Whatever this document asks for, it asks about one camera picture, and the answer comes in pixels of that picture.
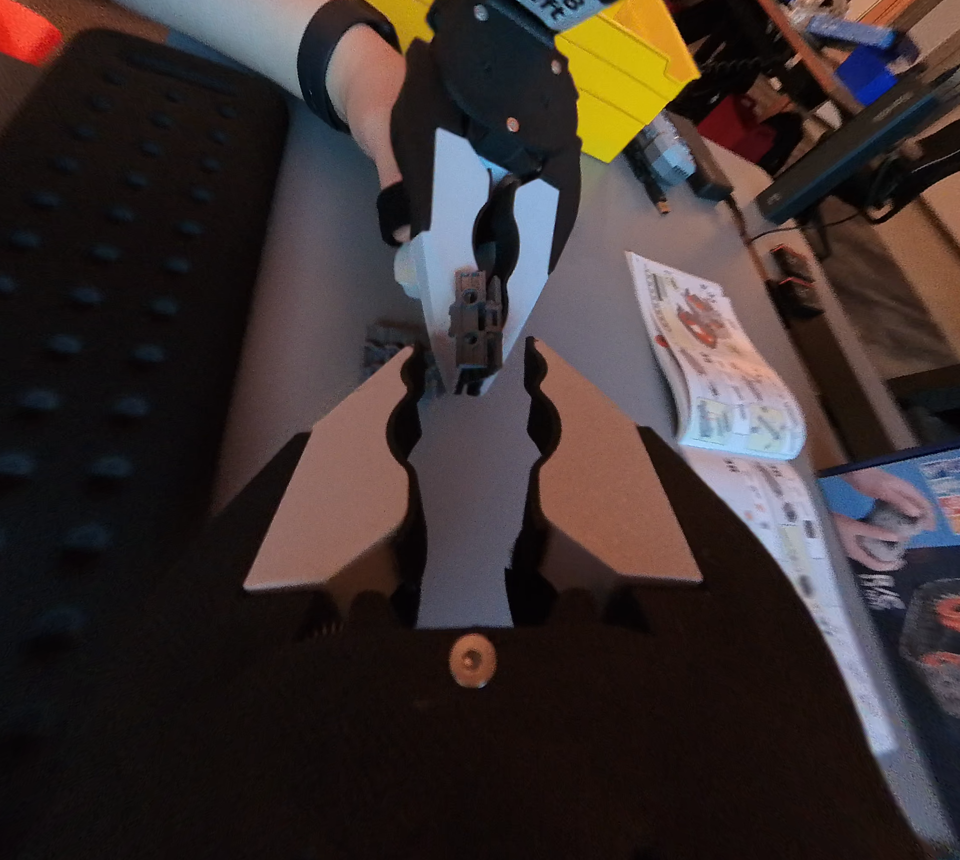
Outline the grey desk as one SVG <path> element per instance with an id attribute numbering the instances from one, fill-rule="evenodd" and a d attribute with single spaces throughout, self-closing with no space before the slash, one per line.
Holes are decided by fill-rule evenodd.
<path id="1" fill-rule="evenodd" d="M 215 502 L 227 505 L 295 435 L 356 385 L 378 316 L 414 317 L 379 237 L 373 169 L 352 140 L 287 97 L 290 130 L 226 423 Z M 762 352 L 812 409 L 759 276 L 718 208 L 680 196 L 656 221 L 625 166 L 584 161 L 581 213 L 528 330 L 619 408 L 669 438 L 624 249 L 686 261 L 731 288 Z M 383 695 L 346 766 L 318 760 L 318 858 L 926 858 L 900 806 L 936 824 L 926 793 L 891 793 L 855 729 L 819 635 L 786 638 L 796 595 L 750 546 L 749 578 L 720 593 L 646 588 L 640 629 L 568 618 L 493 630 L 490 686 L 439 673 L 452 628 L 507 622 L 502 568 L 522 527 L 537 452 L 518 345 L 491 392 L 424 404 L 413 451 L 427 518 L 419 620 L 371 629 Z"/>

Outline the black red small device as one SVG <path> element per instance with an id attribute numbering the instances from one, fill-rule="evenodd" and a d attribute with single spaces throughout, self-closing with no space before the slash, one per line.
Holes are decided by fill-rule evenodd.
<path id="1" fill-rule="evenodd" d="M 767 291 L 786 324 L 822 316 L 824 309 L 816 288 L 810 258 L 780 243 L 770 250 L 775 276 L 766 281 Z"/>

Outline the open instruction booklet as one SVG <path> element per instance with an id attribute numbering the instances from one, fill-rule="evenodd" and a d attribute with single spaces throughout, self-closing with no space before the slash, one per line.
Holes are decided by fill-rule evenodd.
<path id="1" fill-rule="evenodd" d="M 683 457 L 749 528 L 804 602 L 831 651 L 871 751 L 898 741 L 850 624 L 818 510 L 791 466 L 807 440 L 797 399 L 712 281 L 633 252 L 630 278 L 676 408 Z"/>

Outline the red plastic crate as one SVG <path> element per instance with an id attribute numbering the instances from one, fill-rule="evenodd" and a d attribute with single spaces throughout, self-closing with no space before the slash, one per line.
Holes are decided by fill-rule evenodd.
<path id="1" fill-rule="evenodd" d="M 697 124 L 698 133 L 740 158 L 760 163 L 776 141 L 776 127 L 759 116 L 749 94 L 730 94 Z"/>

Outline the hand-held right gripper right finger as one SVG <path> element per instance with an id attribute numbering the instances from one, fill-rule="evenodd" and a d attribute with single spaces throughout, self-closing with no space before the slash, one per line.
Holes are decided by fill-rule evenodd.
<path id="1" fill-rule="evenodd" d="M 510 555 L 510 618 L 544 624 L 573 591 L 602 617 L 645 586 L 703 581 L 640 427 L 545 341 L 527 338 L 537 450 Z"/>

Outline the person's left hand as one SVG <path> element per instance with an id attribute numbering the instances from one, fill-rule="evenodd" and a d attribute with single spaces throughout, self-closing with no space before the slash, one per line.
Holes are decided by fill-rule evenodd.
<path id="1" fill-rule="evenodd" d="M 402 181 L 391 118 L 405 78 L 405 61 L 369 25 L 350 27 L 328 65 L 326 88 L 338 116 L 375 165 L 382 189 Z"/>

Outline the blue toy box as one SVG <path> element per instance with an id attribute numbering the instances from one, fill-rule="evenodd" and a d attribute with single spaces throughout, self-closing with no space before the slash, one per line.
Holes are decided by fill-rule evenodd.
<path id="1" fill-rule="evenodd" d="M 827 469 L 819 486 L 910 727 L 958 828 L 958 442 Z"/>

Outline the dark flat board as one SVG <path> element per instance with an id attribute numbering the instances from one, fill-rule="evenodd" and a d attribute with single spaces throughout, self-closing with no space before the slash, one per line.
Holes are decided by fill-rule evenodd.
<path id="1" fill-rule="evenodd" d="M 835 197 L 873 224 L 888 221 L 931 186 L 958 173 L 959 68 L 927 83 L 906 76 L 783 171 L 755 199 L 760 216 L 811 222 Z"/>

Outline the black power adapter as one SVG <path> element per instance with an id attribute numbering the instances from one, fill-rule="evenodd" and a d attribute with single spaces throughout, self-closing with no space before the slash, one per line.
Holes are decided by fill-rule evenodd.
<path id="1" fill-rule="evenodd" d="M 714 157 L 710 147 L 690 147 L 694 170 L 687 183 L 696 197 L 717 204 L 726 201 L 734 191 L 734 186 Z"/>

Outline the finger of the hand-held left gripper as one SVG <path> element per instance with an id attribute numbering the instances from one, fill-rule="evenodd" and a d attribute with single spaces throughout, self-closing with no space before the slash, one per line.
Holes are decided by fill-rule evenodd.
<path id="1" fill-rule="evenodd" d="M 491 191 L 469 141 L 438 127 L 427 229 L 411 242 L 415 286 L 430 348 L 450 394 L 482 396 L 496 373 L 496 277 L 477 266 L 476 218 Z"/>
<path id="2" fill-rule="evenodd" d="M 476 218 L 476 261 L 500 281 L 505 366 L 549 277 L 559 192 L 540 178 L 522 182 L 515 176 L 490 191 Z"/>

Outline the yellow plastic bin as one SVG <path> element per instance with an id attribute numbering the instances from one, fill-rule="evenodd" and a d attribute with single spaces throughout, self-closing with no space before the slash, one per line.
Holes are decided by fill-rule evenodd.
<path id="1" fill-rule="evenodd" d="M 365 0 L 395 28 L 400 50 L 433 37 L 433 0 Z M 604 162 L 700 75 L 664 0 L 619 0 L 557 38 L 579 93 L 585 154 Z"/>

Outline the grey electronic hub block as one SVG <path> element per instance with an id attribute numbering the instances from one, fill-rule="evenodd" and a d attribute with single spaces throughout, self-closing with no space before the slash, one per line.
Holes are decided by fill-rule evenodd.
<path id="1" fill-rule="evenodd" d="M 658 199 L 687 182 L 697 170 L 690 147 L 664 112 L 630 140 L 623 155 L 636 178 L 650 191 L 657 191 Z"/>

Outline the black perforated panel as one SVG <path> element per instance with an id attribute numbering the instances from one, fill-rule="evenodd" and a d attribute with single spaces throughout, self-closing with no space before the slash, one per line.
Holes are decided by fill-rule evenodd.
<path id="1" fill-rule="evenodd" d="M 2 135 L 6 746 L 205 517 L 288 123 L 258 75 L 93 30 Z"/>

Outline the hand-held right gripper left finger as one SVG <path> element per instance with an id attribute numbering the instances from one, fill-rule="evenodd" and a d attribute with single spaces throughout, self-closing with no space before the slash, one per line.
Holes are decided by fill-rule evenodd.
<path id="1" fill-rule="evenodd" d="M 422 435 L 421 346 L 406 346 L 306 440 L 244 580 L 247 593 L 320 591 L 340 617 L 366 593 L 415 624 L 426 517 L 410 455 Z"/>

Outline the orange object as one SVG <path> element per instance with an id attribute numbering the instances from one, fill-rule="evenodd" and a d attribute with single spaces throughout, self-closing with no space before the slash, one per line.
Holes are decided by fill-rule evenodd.
<path id="1" fill-rule="evenodd" d="M 40 66 L 50 60 L 64 36 L 47 18 L 15 0 L 1 0 L 1 54 Z"/>

